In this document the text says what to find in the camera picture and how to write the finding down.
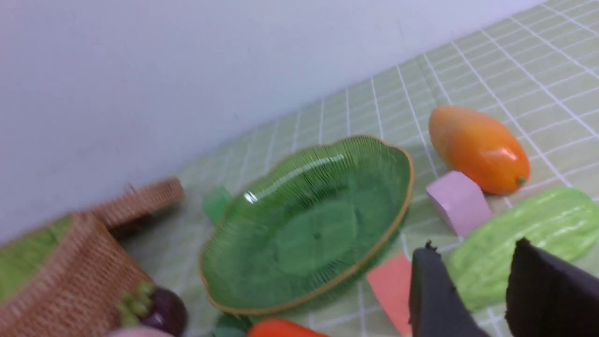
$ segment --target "toy fruit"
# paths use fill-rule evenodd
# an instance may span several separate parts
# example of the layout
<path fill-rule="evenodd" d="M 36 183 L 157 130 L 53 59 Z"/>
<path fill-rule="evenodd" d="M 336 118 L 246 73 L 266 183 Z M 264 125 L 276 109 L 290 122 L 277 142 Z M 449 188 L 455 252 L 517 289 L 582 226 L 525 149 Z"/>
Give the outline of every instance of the toy fruit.
<path fill-rule="evenodd" d="M 328 337 L 293 322 L 269 318 L 254 324 L 247 337 Z"/>
<path fill-rule="evenodd" d="M 428 120 L 431 142 L 451 169 L 484 192 L 510 194 L 530 176 L 522 145 L 498 120 L 461 106 L 439 106 Z"/>
<path fill-rule="evenodd" d="M 599 205 L 578 189 L 554 188 L 473 231 L 447 259 L 449 275 L 469 310 L 505 300 L 512 255 L 523 237 L 574 261 L 599 240 Z"/>
<path fill-rule="evenodd" d="M 187 309 L 172 291 L 152 283 L 140 284 L 134 293 L 125 292 L 117 304 L 123 327 L 137 325 L 180 337 L 187 327 Z"/>

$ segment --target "tiled surface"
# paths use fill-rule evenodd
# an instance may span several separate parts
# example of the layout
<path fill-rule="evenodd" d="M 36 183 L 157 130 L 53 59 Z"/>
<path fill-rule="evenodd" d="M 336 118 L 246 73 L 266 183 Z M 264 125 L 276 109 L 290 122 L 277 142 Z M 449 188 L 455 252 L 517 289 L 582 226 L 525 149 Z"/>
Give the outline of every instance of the tiled surface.
<path fill-rule="evenodd" d="M 155 280 L 178 291 L 191 314 L 189 336 L 209 331 L 218 314 L 205 298 L 197 252 L 212 231 L 201 195 L 223 183 L 233 192 L 295 150 L 370 134 L 405 147 L 416 166 L 406 227 L 390 254 L 411 253 L 427 239 L 447 253 L 461 243 L 434 215 L 424 188 L 446 172 L 430 145 L 428 116 L 438 104 L 461 104 L 504 122 L 525 146 L 531 181 L 501 212 L 555 186 L 599 197 L 599 2 L 549 1 L 420 55 L 262 127 L 191 164 L 180 174 L 182 210 L 126 245 Z M 580 262 L 599 272 L 593 258 Z M 509 336 L 503 306 L 475 314 L 492 336 Z M 331 336 L 396 336 L 362 281 L 337 303 L 292 319 Z"/>

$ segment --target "green tile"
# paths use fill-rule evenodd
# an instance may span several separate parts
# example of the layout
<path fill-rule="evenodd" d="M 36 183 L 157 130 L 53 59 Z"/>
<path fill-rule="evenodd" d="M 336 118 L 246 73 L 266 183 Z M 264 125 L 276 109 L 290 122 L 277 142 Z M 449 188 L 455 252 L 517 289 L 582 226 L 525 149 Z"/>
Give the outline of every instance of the green tile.
<path fill-rule="evenodd" d="M 338 92 L 331 94 L 325 98 L 325 108 L 329 106 L 336 106 L 337 104 L 345 104 L 346 90 L 341 89 Z"/>
<path fill-rule="evenodd" d="M 565 183 L 560 180 L 553 180 L 543 185 L 537 185 L 530 188 L 521 188 L 514 192 L 512 195 L 508 196 L 507 198 L 510 200 L 512 205 L 516 205 L 537 194 L 543 193 L 545 191 L 557 187 L 565 187 Z"/>
<path fill-rule="evenodd" d="M 472 317 L 478 322 L 488 321 L 489 311 L 487 311 L 487 309 L 478 310 L 477 312 L 472 313 Z"/>
<path fill-rule="evenodd" d="M 555 173 L 543 158 L 534 158 L 530 161 L 531 175 L 527 185 L 536 185 L 555 178 Z"/>
<path fill-rule="evenodd" d="M 554 38 L 553 40 L 551 40 L 551 45 L 558 49 L 564 49 L 569 46 L 572 46 L 573 44 L 579 41 L 586 40 L 595 36 L 596 34 L 593 32 L 589 32 L 586 29 L 580 29 L 578 31 L 574 31 L 572 33 L 560 36 L 558 38 Z"/>
<path fill-rule="evenodd" d="M 385 79 L 374 81 L 374 91 L 377 96 L 389 94 L 402 90 L 403 85 L 401 84 L 400 75 L 395 71 L 395 77 L 387 76 Z"/>
<path fill-rule="evenodd" d="M 522 20 L 522 19 L 527 19 L 529 17 L 537 16 L 537 15 L 539 15 L 539 13 L 546 13 L 546 12 L 547 12 L 547 10 L 545 10 L 543 7 L 535 6 L 535 7 L 532 7 L 527 10 L 524 10 L 524 11 L 514 14 L 513 18 L 515 20 Z"/>
<path fill-rule="evenodd" d="M 523 67 L 532 75 L 536 75 L 538 73 L 542 73 L 547 71 L 548 69 L 555 67 L 560 64 L 565 64 L 568 62 L 568 58 L 564 55 L 554 52 L 545 57 L 542 57 L 538 60 L 529 62 Z"/>
<path fill-rule="evenodd" d="M 500 122 L 507 121 L 510 119 L 510 116 L 499 105 L 492 106 L 487 109 L 481 110 L 481 112 L 484 112 L 484 114 L 489 115 Z"/>
<path fill-rule="evenodd" d="M 362 325 L 360 322 L 360 317 L 358 313 L 356 313 L 351 319 L 342 320 L 337 324 L 325 325 L 322 328 L 316 329 L 316 331 L 327 336 L 361 337 Z"/>
<path fill-rule="evenodd" d="M 462 56 L 460 56 L 459 54 L 456 54 L 455 56 L 445 59 L 442 62 L 435 64 L 434 66 L 435 66 L 436 71 L 442 73 L 447 70 L 451 70 L 455 67 L 459 67 L 463 63 L 464 63 L 464 58 Z"/>
<path fill-rule="evenodd" d="M 361 132 L 361 134 L 366 135 L 366 136 L 372 136 L 377 139 L 381 139 L 384 136 L 384 134 L 381 133 L 381 127 L 378 123 L 373 124 L 369 128 L 363 130 Z"/>
<path fill-rule="evenodd" d="M 598 148 L 599 139 L 591 138 L 553 151 L 547 155 L 547 158 L 561 173 L 565 173 L 578 167 L 597 163 L 599 161 Z"/>
<path fill-rule="evenodd" d="M 548 29 L 551 29 L 557 25 L 561 25 L 565 22 L 568 22 L 567 19 L 565 19 L 563 16 L 553 16 L 550 17 L 546 20 L 543 20 L 541 22 L 537 22 L 533 25 L 530 25 L 529 28 L 530 30 L 532 30 L 533 32 L 539 34 L 541 32 L 544 32 Z"/>
<path fill-rule="evenodd" d="M 406 120 L 401 128 L 385 133 L 385 140 L 390 144 L 398 145 L 418 135 L 418 129 L 416 128 L 414 119 L 412 119 L 410 121 Z"/>
<path fill-rule="evenodd" d="M 598 94 L 599 90 L 585 92 L 564 100 L 564 104 L 577 115 L 593 112 L 597 109 Z"/>
<path fill-rule="evenodd" d="M 485 43 L 489 43 L 489 38 L 487 38 L 483 33 L 481 32 L 474 32 L 472 34 L 468 34 L 462 38 L 459 38 L 455 41 L 456 46 L 458 46 L 459 49 L 463 50 L 468 50 L 468 49 L 472 49 L 474 47 L 479 47 L 482 44 Z"/>
<path fill-rule="evenodd" d="M 545 93 L 545 91 L 535 91 L 506 102 L 505 107 L 512 114 L 512 116 L 518 117 L 523 113 L 532 111 L 539 107 L 550 105 L 552 103 L 554 103 L 553 99 L 551 96 Z"/>
<path fill-rule="evenodd" d="M 458 89 L 455 92 L 448 92 L 449 98 L 454 102 L 465 102 L 471 97 L 481 96 L 488 93 L 487 88 L 482 83 L 468 86 L 465 89 Z"/>
<path fill-rule="evenodd" d="M 582 73 L 548 87 L 548 90 L 560 100 L 564 100 L 581 92 L 599 88 L 599 80 L 589 74 Z"/>
<path fill-rule="evenodd" d="M 592 128 L 595 133 L 599 133 L 599 107 L 596 112 L 582 116 L 580 119 L 583 123 Z"/>
<path fill-rule="evenodd" d="M 297 149 L 305 149 L 318 145 L 319 134 L 320 130 L 318 128 L 313 128 L 300 133 L 297 138 Z"/>
<path fill-rule="evenodd" d="M 587 193 L 591 197 L 599 197 L 599 175 L 597 174 L 598 166 L 591 166 L 583 170 L 576 170 L 568 174 L 566 177 L 572 187 L 578 188 Z"/>
<path fill-rule="evenodd" d="M 333 320 L 360 311 L 358 304 L 358 288 L 352 287 L 340 296 L 338 300 L 322 308 L 315 309 L 312 314 L 314 323 L 319 325 L 323 321 Z"/>
<path fill-rule="evenodd" d="M 591 26 L 599 22 L 599 11 L 593 10 L 587 12 L 587 14 L 581 15 L 576 18 L 576 21 L 582 24 L 583 26 Z"/>
<path fill-rule="evenodd" d="M 371 104 L 374 102 L 374 94 L 372 89 L 361 90 L 361 91 L 350 91 L 349 93 L 349 107 L 354 109 L 365 104 Z"/>
<path fill-rule="evenodd" d="M 407 100 L 402 100 L 398 104 L 389 106 L 379 106 L 380 118 L 388 121 L 402 116 L 403 119 L 412 115 L 412 108 Z"/>
<path fill-rule="evenodd" d="M 432 170 L 431 161 L 428 159 L 428 155 L 419 155 L 414 157 L 412 161 L 414 163 L 414 172 L 416 175 Z"/>
<path fill-rule="evenodd" d="M 436 177 L 433 172 L 425 172 L 418 175 L 414 183 L 414 197 L 422 197 L 426 195 L 426 187 L 435 180 Z"/>
<path fill-rule="evenodd" d="M 573 18 L 577 18 L 579 16 L 582 16 L 586 13 L 592 12 L 592 11 L 596 11 L 599 10 L 599 4 L 595 1 L 588 1 L 587 3 L 585 3 L 582 6 L 578 6 L 576 8 L 572 8 L 570 10 L 565 10 L 564 11 L 564 15 L 568 16 L 569 18 L 573 19 Z"/>
<path fill-rule="evenodd" d="M 455 77 L 467 74 L 472 72 L 472 70 L 470 69 L 470 66 L 468 66 L 466 64 L 466 62 L 461 62 L 461 65 L 458 67 L 453 67 L 451 69 L 448 69 L 444 72 L 437 72 L 437 77 L 439 78 L 439 80 L 443 83 L 446 82 L 450 82 L 451 80 L 453 80 Z"/>
<path fill-rule="evenodd" d="M 534 92 L 539 89 L 541 87 L 535 81 L 524 79 L 496 90 L 495 95 L 500 101 L 510 101 L 522 96 L 524 93 Z"/>
<path fill-rule="evenodd" d="M 501 332 L 500 336 L 511 336 L 512 335 L 510 333 L 510 327 L 507 325 L 507 322 L 505 320 L 499 321 L 499 323 L 497 323 L 497 326 L 499 327 L 499 330 Z"/>
<path fill-rule="evenodd" d="M 426 187 L 426 185 L 428 185 L 429 183 L 433 182 L 434 179 L 434 175 L 432 174 L 428 175 L 428 179 L 421 179 L 424 182 L 424 184 L 420 190 L 423 191 L 424 187 Z M 412 203 L 410 204 L 404 228 L 422 225 L 427 221 L 435 220 L 436 217 L 437 214 L 435 212 L 434 205 L 431 203 L 430 200 L 428 200 L 427 197 L 425 197 L 424 194 L 421 193 L 421 197 L 415 198 L 414 200 L 412 200 Z"/>
<path fill-rule="evenodd" d="M 443 247 L 459 244 L 458 237 L 441 219 L 436 218 L 436 213 L 427 213 L 426 216 L 431 218 L 430 222 L 411 225 L 402 231 L 409 252 L 424 246 L 428 240 L 431 240 L 441 250 Z"/>
<path fill-rule="evenodd" d="M 536 74 L 534 77 L 541 84 L 545 86 L 550 86 L 554 83 L 557 83 L 563 79 L 567 79 L 571 76 L 575 76 L 576 74 L 582 73 L 584 70 L 578 67 L 574 63 L 567 63 L 562 66 L 553 67 L 547 71 L 544 71 L 540 74 Z"/>
<path fill-rule="evenodd" d="M 467 105 L 471 109 L 483 110 L 496 105 L 497 100 L 495 99 L 495 97 L 493 97 L 493 95 L 491 95 L 491 93 L 487 93 L 473 98 L 471 100 L 467 100 L 465 101 L 465 103 L 467 103 L 465 105 Z"/>
<path fill-rule="evenodd" d="M 539 33 L 539 36 L 544 38 L 545 40 L 552 41 L 553 39 L 577 31 L 578 29 L 580 29 L 580 27 L 578 27 L 577 24 L 572 22 L 566 22 Z"/>
<path fill-rule="evenodd" d="M 506 57 L 505 53 L 495 48 L 491 52 L 485 53 L 484 55 L 477 55 L 473 59 L 469 59 L 470 65 L 475 69 L 486 67 L 489 64 L 501 61 Z"/>
<path fill-rule="evenodd" d="M 323 124 L 327 124 L 328 122 L 343 118 L 347 118 L 347 106 L 345 105 L 345 102 L 343 103 L 343 105 L 325 108 L 325 110 L 322 113 Z"/>
<path fill-rule="evenodd" d="M 592 134 L 578 121 L 570 119 L 558 125 L 543 128 L 530 134 L 531 140 L 542 152 L 548 152 L 558 146 L 575 142 Z"/>
<path fill-rule="evenodd" d="M 504 47 L 507 46 L 509 44 L 512 44 L 514 42 L 520 41 L 520 40 L 524 40 L 526 38 L 530 38 L 533 35 L 530 34 L 529 32 L 527 32 L 524 29 L 518 29 L 515 32 L 512 32 L 511 34 L 505 35 L 503 37 L 500 38 L 496 38 L 494 39 L 495 42 L 497 44 L 499 44 L 500 46 Z"/>
<path fill-rule="evenodd" d="M 515 69 L 517 65 L 510 59 L 502 59 L 499 62 L 487 65 L 486 67 L 477 69 L 477 73 L 483 78 L 488 79 L 493 76 L 502 74 L 508 70 Z"/>
<path fill-rule="evenodd" d="M 391 323 L 389 317 L 382 310 L 372 312 L 368 316 L 366 316 L 366 328 L 368 330 L 368 337 L 390 337 L 398 335 L 397 329 L 395 328 L 393 323 Z"/>
<path fill-rule="evenodd" d="M 572 58 L 576 58 L 584 67 L 597 69 L 599 68 L 599 53 L 597 53 L 597 46 L 599 46 L 599 37 L 588 42 L 577 44 L 576 46 L 567 49 L 566 52 Z"/>
<path fill-rule="evenodd" d="M 570 114 L 564 108 L 559 104 L 553 104 L 518 117 L 518 124 L 525 132 L 530 133 L 569 118 Z"/>
<path fill-rule="evenodd" d="M 464 54 L 464 57 L 469 60 L 472 61 L 478 57 L 481 57 L 483 55 L 486 55 L 488 53 L 492 53 L 497 51 L 497 46 L 491 41 L 489 40 L 489 42 L 482 44 L 478 47 L 475 48 L 470 48 L 470 49 L 462 49 L 462 54 Z"/>
<path fill-rule="evenodd" d="M 339 125 L 337 128 L 323 130 L 322 143 L 331 144 L 347 137 L 347 125 Z"/>
<path fill-rule="evenodd" d="M 520 26 L 510 19 L 504 19 L 490 27 L 485 28 L 485 32 L 492 38 L 500 38 L 505 35 L 516 32 Z"/>
<path fill-rule="evenodd" d="M 515 81 L 525 80 L 528 75 L 520 68 L 512 68 L 490 79 L 485 79 L 486 84 L 493 91 L 505 88 Z"/>
<path fill-rule="evenodd" d="M 439 47 L 431 52 L 427 52 L 426 56 L 432 64 L 436 64 L 444 59 L 454 57 L 456 54 L 456 49 L 451 44 L 446 44 L 443 47 Z"/>
<path fill-rule="evenodd" d="M 527 49 L 524 52 L 512 55 L 512 58 L 519 64 L 525 64 L 549 55 L 554 51 L 555 49 L 551 48 L 551 46 L 548 46 L 547 44 L 541 44 L 539 46 Z"/>
<path fill-rule="evenodd" d="M 347 129 L 347 113 L 337 116 L 335 119 L 326 119 L 322 122 L 323 133 L 327 130 L 337 130 L 339 128 Z"/>
<path fill-rule="evenodd" d="M 422 80 L 422 70 L 414 60 L 400 65 L 400 71 L 406 86 L 410 86 L 412 82 Z"/>
<path fill-rule="evenodd" d="M 569 0 L 569 1 L 556 1 L 556 4 L 552 5 L 551 7 L 556 10 L 556 11 L 568 11 L 571 10 L 574 7 L 578 7 L 580 5 L 583 5 L 584 3 L 588 2 L 588 0 Z"/>
<path fill-rule="evenodd" d="M 493 214 L 499 214 L 509 209 L 509 206 L 507 205 L 504 197 L 490 195 L 486 199 L 489 203 L 489 208 L 491 208 Z"/>
<path fill-rule="evenodd" d="M 518 21 L 520 21 L 520 23 L 528 26 L 528 25 L 533 25 L 541 20 L 552 17 L 554 15 L 555 15 L 555 13 L 553 11 L 546 10 L 543 7 L 536 7 L 535 12 L 533 12 L 529 16 L 518 19 Z"/>
<path fill-rule="evenodd" d="M 295 131 L 295 126 L 298 122 L 299 115 L 299 113 L 294 112 L 288 116 L 279 119 L 278 135 L 293 134 Z"/>
<path fill-rule="evenodd" d="M 522 131 L 520 131 L 520 128 L 518 128 L 511 120 L 503 122 L 503 125 L 505 125 L 516 138 L 522 137 Z"/>
<path fill-rule="evenodd" d="M 384 109 L 388 106 L 395 106 L 403 101 L 407 101 L 403 88 L 397 90 L 396 92 L 377 96 L 377 105 L 379 106 L 379 109 Z"/>

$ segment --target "pink foam cube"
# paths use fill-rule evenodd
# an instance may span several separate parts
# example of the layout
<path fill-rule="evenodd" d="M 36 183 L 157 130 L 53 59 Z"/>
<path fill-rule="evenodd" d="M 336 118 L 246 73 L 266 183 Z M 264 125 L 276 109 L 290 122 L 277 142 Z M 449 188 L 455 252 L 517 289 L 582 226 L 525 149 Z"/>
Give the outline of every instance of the pink foam cube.
<path fill-rule="evenodd" d="M 451 171 L 426 187 L 439 217 L 458 236 L 489 221 L 491 208 L 480 187 L 461 172 Z"/>

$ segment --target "orange carrot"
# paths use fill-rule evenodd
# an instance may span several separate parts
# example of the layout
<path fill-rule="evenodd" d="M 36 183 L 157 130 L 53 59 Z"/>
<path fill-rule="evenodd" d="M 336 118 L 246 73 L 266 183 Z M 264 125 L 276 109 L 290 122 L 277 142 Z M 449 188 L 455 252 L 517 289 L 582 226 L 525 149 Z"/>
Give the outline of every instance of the orange carrot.
<path fill-rule="evenodd" d="M 279 318 L 260 321 L 250 329 L 247 337 L 328 337 L 293 322 Z"/>
<path fill-rule="evenodd" d="M 439 106 L 428 120 L 431 142 L 450 169 L 488 193 L 517 191 L 530 177 L 522 145 L 496 119 L 460 106 Z"/>

